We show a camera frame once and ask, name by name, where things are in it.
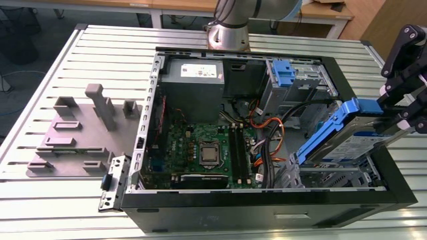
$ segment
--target cardboard box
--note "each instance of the cardboard box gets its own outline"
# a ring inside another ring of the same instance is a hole
[[[343,3],[345,0],[315,0],[315,1],[323,4],[332,4],[332,3]]]

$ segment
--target aluminum table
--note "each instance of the aluminum table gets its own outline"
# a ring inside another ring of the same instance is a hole
[[[427,137],[412,134],[389,153],[419,203],[379,213],[340,229],[142,233],[124,213],[97,213],[100,178],[28,178],[26,163],[56,115],[58,96],[84,95],[100,83],[113,103],[134,99],[144,105],[154,47],[205,48],[201,31],[78,25],[0,147],[0,239],[265,239],[292,240],[427,238]],[[253,52],[333,57],[360,98],[376,99],[384,84],[383,60],[359,41],[249,35]]]

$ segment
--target black cable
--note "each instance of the black cable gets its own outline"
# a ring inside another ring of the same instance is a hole
[[[261,145],[261,150],[263,150],[261,161],[263,161],[264,168],[268,169],[267,188],[272,189],[275,187],[275,166],[273,166],[272,156],[269,155],[268,147],[269,147],[269,139],[265,138],[265,142]]]
[[[226,12],[225,17],[221,20],[217,19],[217,24],[220,24],[220,23],[222,23],[225,21],[225,19],[228,18],[229,14],[233,11],[234,5],[236,5],[236,0],[232,0],[232,5],[230,5],[230,8],[229,8],[229,11]]]
[[[142,14],[141,13],[136,13],[136,19],[137,19],[137,24],[138,24],[138,27],[141,28],[141,26],[145,27],[145,24],[148,22],[148,20],[152,18],[152,16],[148,14],[145,20],[142,20]]]
[[[237,116],[237,119],[238,119],[240,121],[242,121],[242,123],[244,123],[245,125],[249,125],[249,123],[246,122],[245,118],[240,115],[240,112],[238,112],[238,110],[237,110],[237,108],[236,108],[236,102],[234,102],[234,100],[230,101],[230,108],[232,108],[233,113],[234,113],[236,116]]]
[[[174,18],[176,18],[176,19],[182,19],[184,17],[186,17],[186,16],[177,17],[177,16],[174,15]]]
[[[185,28],[190,27],[190,25],[193,25],[196,19],[197,19],[197,16],[193,17],[192,22],[186,26],[182,26],[181,29],[185,29]]]
[[[222,19],[218,20],[218,17],[220,17],[220,16],[222,15],[222,13],[224,13],[224,9],[225,9],[226,4],[228,4],[228,0],[226,0],[225,3],[224,3],[224,6],[222,6],[222,8],[221,8],[221,11],[220,11],[218,16],[216,17],[214,14],[213,14],[214,20],[206,24],[208,26],[213,26],[213,25],[217,25],[217,24],[222,23],[222,22],[225,21],[225,19],[228,18],[229,14],[230,14],[232,11],[233,11],[233,8],[234,8],[234,5],[236,5],[236,0],[232,0],[230,8],[229,8],[229,11],[228,11],[226,14],[225,14],[225,17],[222,17]]]
[[[217,0],[217,2],[216,2],[216,7],[214,7],[214,11],[213,11],[213,18],[214,18],[214,20],[206,24],[208,26],[213,26],[213,25],[217,24],[217,23],[216,23],[216,20],[218,19],[218,17],[216,16],[216,13],[218,12],[217,10],[218,10],[220,2],[221,2],[221,0]],[[225,2],[225,4],[224,4],[224,6],[221,7],[218,16],[220,16],[220,15],[222,14],[222,12],[224,12],[225,5],[226,5],[226,2]]]
[[[316,99],[316,100],[311,100],[311,101],[304,101],[299,104],[296,104],[293,107],[291,107],[288,109],[288,111],[283,114],[280,120],[281,120],[281,123],[284,124],[287,122],[287,120],[292,117],[292,115],[301,109],[304,108],[305,106],[311,105],[311,104],[331,104],[333,103],[335,100],[333,99]],[[279,124],[276,123],[273,125],[273,128],[271,129],[271,132],[269,132],[269,135],[268,135],[268,138],[271,139],[275,135],[275,132],[277,131],[277,128],[279,128]]]
[[[283,114],[281,116],[281,123],[284,124],[287,120],[292,117],[292,115],[305,106],[311,104],[331,104],[333,103],[333,99],[317,99],[317,100],[311,100],[301,102],[300,104],[295,105],[293,107],[289,108],[289,110]],[[265,141],[261,145],[260,148],[260,157],[263,161],[263,167],[264,167],[264,181],[263,179],[263,188],[273,188],[275,187],[275,166],[273,166],[273,161],[272,161],[272,156],[269,155],[269,143],[271,139],[275,135],[275,132],[277,131],[279,124],[276,123],[269,131],[269,134],[265,136]]]
[[[291,36],[296,33],[297,29],[300,28],[301,21],[303,21],[303,11],[299,10],[297,22],[296,22],[293,30],[292,30],[292,32],[289,34]]]
[[[261,147],[260,148],[260,157],[261,157],[263,160],[264,160],[264,155],[265,155],[264,153],[265,153],[265,151],[264,151],[264,148]],[[267,188],[268,182],[269,182],[268,167],[267,167],[267,164],[263,164],[263,179],[261,179],[261,184],[260,184],[260,188],[261,189]]]

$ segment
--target motherboard chip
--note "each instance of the motherboard chip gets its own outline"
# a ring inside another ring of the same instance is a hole
[[[200,141],[198,142],[198,164],[205,169],[213,169],[220,165],[220,142]]]
[[[201,148],[201,161],[216,162],[216,148],[213,147]]]
[[[228,176],[221,174],[184,174],[178,178],[177,189],[224,189]]]

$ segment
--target blue latch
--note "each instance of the blue latch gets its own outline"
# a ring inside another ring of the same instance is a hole
[[[339,132],[344,128],[344,119],[353,113],[361,114],[379,114],[384,112],[376,100],[371,99],[357,99],[352,98],[349,101],[345,101],[332,116],[328,118],[321,128],[311,136],[304,145],[299,148],[296,155],[299,164],[307,160],[307,156],[317,145],[324,141],[324,139],[333,133]]]
[[[295,69],[288,60],[273,60],[272,71],[277,78],[279,87],[292,86],[295,80]]]

